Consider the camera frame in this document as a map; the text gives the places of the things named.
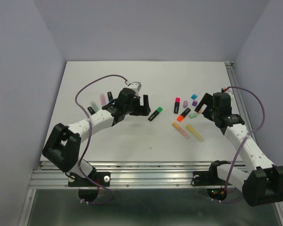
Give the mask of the pastel green highlighter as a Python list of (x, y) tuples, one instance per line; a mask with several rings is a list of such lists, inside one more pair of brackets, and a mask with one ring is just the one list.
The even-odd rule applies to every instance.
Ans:
[(95, 112), (97, 112), (99, 110), (99, 107), (97, 106), (97, 104), (94, 101), (91, 101), (91, 107)]

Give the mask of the black highlighter orange cap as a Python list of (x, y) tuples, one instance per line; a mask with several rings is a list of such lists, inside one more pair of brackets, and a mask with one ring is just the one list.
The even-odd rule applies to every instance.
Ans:
[(186, 108), (178, 117), (177, 117), (177, 121), (181, 122), (191, 111), (190, 108)]

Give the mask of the black highlighter green cap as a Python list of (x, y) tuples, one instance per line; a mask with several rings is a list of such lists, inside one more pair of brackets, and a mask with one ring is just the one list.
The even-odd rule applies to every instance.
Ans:
[(148, 118), (149, 121), (153, 121), (161, 112), (162, 112), (163, 108), (162, 107), (158, 107), (152, 114), (151, 116)]

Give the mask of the black highlighter purple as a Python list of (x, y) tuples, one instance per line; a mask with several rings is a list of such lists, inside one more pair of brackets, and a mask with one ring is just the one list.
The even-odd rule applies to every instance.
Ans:
[(96, 113), (91, 106), (87, 107), (87, 110), (89, 111), (90, 115), (94, 115)]

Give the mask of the pastel green cap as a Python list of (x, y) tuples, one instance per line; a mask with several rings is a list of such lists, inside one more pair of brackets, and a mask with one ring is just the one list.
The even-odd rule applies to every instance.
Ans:
[(197, 116), (198, 116), (198, 113), (191, 113), (191, 114), (189, 114), (189, 118), (190, 119), (196, 118)]

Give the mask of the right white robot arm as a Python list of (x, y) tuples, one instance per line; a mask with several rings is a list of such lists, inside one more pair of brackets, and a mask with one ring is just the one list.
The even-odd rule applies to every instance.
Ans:
[(227, 185), (238, 189), (249, 206), (283, 201), (283, 166), (276, 166), (261, 151), (244, 120), (232, 113), (231, 97), (225, 92), (206, 93), (195, 111), (205, 106), (203, 116), (214, 122), (236, 149), (247, 171), (235, 168), (233, 162), (214, 161), (207, 171), (194, 171), (192, 186), (208, 186), (208, 196), (220, 202), (227, 197)]

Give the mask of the purple highlighter cap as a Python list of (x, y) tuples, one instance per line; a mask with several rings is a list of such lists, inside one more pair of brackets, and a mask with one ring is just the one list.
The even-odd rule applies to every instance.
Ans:
[(197, 104), (198, 104), (198, 101), (196, 101), (196, 100), (193, 100), (193, 103), (192, 103), (192, 105), (193, 105), (193, 106), (197, 106)]

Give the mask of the pastel purple cap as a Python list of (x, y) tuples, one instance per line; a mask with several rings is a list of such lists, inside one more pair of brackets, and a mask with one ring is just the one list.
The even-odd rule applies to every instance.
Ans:
[(187, 100), (184, 100), (183, 102), (183, 108), (186, 108), (188, 106), (188, 101)]

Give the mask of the black highlighter blue tip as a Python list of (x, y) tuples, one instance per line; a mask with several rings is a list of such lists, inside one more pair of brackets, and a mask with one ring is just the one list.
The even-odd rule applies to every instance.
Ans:
[(112, 102), (113, 101), (113, 95), (112, 95), (112, 92), (107, 92), (107, 96), (108, 96), (108, 101), (109, 102)]

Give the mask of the blue highlighter cap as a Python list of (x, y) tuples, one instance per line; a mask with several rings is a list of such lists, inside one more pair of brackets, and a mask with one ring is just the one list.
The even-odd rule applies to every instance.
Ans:
[(197, 97), (198, 97), (198, 96), (197, 96), (196, 94), (193, 94), (193, 95), (191, 96), (191, 98), (192, 98), (193, 100), (195, 100)]

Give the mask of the pastel purple highlighter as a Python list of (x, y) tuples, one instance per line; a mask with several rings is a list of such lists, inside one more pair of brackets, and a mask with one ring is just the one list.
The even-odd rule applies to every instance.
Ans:
[(100, 101), (102, 106), (105, 106), (107, 104), (104, 94), (100, 94)]

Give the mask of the black highlighter pink cap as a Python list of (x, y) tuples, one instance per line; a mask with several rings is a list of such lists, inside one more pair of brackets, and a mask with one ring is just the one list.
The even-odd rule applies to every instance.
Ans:
[(178, 114), (179, 112), (179, 107), (180, 107), (180, 98), (176, 97), (175, 98), (175, 105), (174, 105), (174, 113)]

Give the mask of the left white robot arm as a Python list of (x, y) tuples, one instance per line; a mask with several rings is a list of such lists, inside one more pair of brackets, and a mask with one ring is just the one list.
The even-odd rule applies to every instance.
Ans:
[(103, 106), (86, 119), (63, 125), (55, 125), (47, 139), (42, 155), (64, 173), (73, 173), (86, 186), (95, 182), (96, 169), (80, 154), (81, 143), (90, 143), (96, 133), (113, 127), (125, 116), (148, 116), (150, 113), (149, 96), (143, 95), (140, 102), (137, 89), (123, 88), (118, 97)]

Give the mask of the pastel pink highlighter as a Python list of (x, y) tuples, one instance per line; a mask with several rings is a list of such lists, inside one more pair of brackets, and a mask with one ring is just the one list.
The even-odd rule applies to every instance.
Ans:
[(185, 139), (189, 139), (190, 136), (180, 127), (179, 124), (177, 124), (176, 122), (172, 123), (172, 126), (185, 138)]

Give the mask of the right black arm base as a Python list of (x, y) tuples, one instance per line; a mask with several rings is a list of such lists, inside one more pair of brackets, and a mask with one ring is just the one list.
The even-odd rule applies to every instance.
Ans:
[(208, 188), (221, 187), (225, 185), (227, 173), (210, 173), (209, 171), (193, 171), (193, 186), (205, 186)]

